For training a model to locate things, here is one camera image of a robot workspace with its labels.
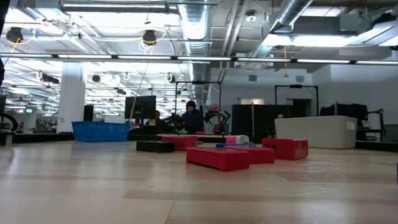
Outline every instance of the ventilation duct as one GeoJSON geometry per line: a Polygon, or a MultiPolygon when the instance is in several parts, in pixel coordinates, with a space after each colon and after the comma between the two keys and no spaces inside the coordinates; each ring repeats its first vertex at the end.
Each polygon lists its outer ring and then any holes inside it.
{"type": "MultiPolygon", "coordinates": [[[[182,32],[186,40],[205,40],[209,33],[210,7],[200,4],[178,5],[181,15],[182,32]]],[[[201,42],[185,43],[187,54],[190,56],[208,55],[209,45],[201,42]]],[[[190,65],[191,81],[209,81],[210,65],[192,63],[190,65]]],[[[193,91],[198,104],[206,101],[208,85],[193,86],[193,91]]]]}
{"type": "MultiPolygon", "coordinates": [[[[274,47],[267,42],[267,36],[270,32],[291,33],[293,31],[294,22],[301,16],[313,0],[285,0],[283,1],[280,11],[277,12],[276,18],[268,17],[265,21],[263,31],[265,31],[265,39],[260,46],[251,54],[250,57],[264,58],[269,55],[274,47]]],[[[254,69],[258,63],[247,63],[245,69],[254,69]]]]}

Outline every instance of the pink object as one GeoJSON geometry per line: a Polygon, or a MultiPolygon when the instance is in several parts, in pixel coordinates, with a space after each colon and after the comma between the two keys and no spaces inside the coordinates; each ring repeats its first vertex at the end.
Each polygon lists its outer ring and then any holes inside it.
{"type": "Polygon", "coordinates": [[[266,164],[275,162],[275,150],[265,147],[225,146],[228,149],[244,150],[249,153],[250,164],[266,164]]]}
{"type": "Polygon", "coordinates": [[[195,146],[197,136],[162,136],[162,142],[174,143],[174,150],[185,152],[188,147],[195,146]]]}
{"type": "Polygon", "coordinates": [[[307,140],[263,139],[262,146],[274,149],[276,159],[294,161],[308,157],[307,140]]]}
{"type": "Polygon", "coordinates": [[[247,136],[227,136],[227,144],[249,144],[249,137],[247,136]]]}
{"type": "Polygon", "coordinates": [[[187,163],[215,167],[220,171],[248,169],[250,166],[248,152],[226,148],[189,147],[187,163]]]}

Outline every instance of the fluorescent light fixture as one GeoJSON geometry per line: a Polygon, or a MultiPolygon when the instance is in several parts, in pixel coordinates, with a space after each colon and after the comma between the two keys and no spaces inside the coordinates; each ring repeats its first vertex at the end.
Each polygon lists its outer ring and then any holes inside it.
{"type": "Polygon", "coordinates": [[[398,61],[357,61],[356,65],[398,65],[398,61]]]}
{"type": "Polygon", "coordinates": [[[239,62],[285,62],[288,63],[291,59],[286,58],[238,58],[239,62]]]}
{"type": "Polygon", "coordinates": [[[6,106],[7,109],[25,109],[25,106],[6,106]]]}
{"type": "Polygon", "coordinates": [[[177,57],[179,60],[216,60],[216,61],[230,61],[230,57],[177,57]]]}
{"type": "Polygon", "coordinates": [[[13,53],[0,53],[0,57],[10,58],[52,58],[49,54],[13,54],[13,53]]]}
{"type": "Polygon", "coordinates": [[[111,59],[110,55],[58,55],[60,58],[94,58],[94,59],[111,59]]]}
{"type": "Polygon", "coordinates": [[[342,47],[350,42],[349,37],[339,35],[298,35],[291,45],[301,47],[342,47]]]}
{"type": "Polygon", "coordinates": [[[317,60],[317,59],[297,59],[299,63],[349,63],[349,60],[317,60]]]}
{"type": "Polygon", "coordinates": [[[398,45],[398,35],[385,41],[384,43],[379,44],[382,47],[396,46],[398,45]]]}
{"type": "Polygon", "coordinates": [[[119,59],[133,59],[133,60],[170,60],[170,56],[155,56],[155,55],[119,55],[119,59]]]}
{"type": "Polygon", "coordinates": [[[63,7],[125,7],[125,8],[154,8],[154,9],[164,9],[163,5],[150,5],[150,4],[64,4],[63,7]]]}

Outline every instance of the small box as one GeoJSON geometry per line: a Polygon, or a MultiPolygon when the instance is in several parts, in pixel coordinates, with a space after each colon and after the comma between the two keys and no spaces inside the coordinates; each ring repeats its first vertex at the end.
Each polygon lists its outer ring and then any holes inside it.
{"type": "Polygon", "coordinates": [[[228,149],[244,150],[249,153],[250,164],[275,163],[275,150],[264,147],[225,146],[228,149]]]}
{"type": "Polygon", "coordinates": [[[185,152],[188,147],[195,147],[198,141],[197,136],[162,136],[162,142],[172,142],[174,143],[174,149],[176,151],[185,152]]]}
{"type": "Polygon", "coordinates": [[[174,152],[174,143],[161,141],[138,141],[136,149],[137,151],[145,152],[174,152]]]}
{"type": "Polygon", "coordinates": [[[307,140],[263,139],[262,146],[274,149],[276,159],[294,161],[308,157],[307,140]]]}
{"type": "Polygon", "coordinates": [[[250,166],[248,152],[227,148],[189,147],[187,163],[210,166],[220,171],[248,169],[250,166]]]}

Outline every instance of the blue basket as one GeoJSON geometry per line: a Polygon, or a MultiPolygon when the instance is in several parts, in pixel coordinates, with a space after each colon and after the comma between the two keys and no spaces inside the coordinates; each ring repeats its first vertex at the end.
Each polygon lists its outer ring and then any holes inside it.
{"type": "Polygon", "coordinates": [[[75,140],[85,142],[126,141],[130,131],[130,124],[79,121],[72,126],[75,140]]]}

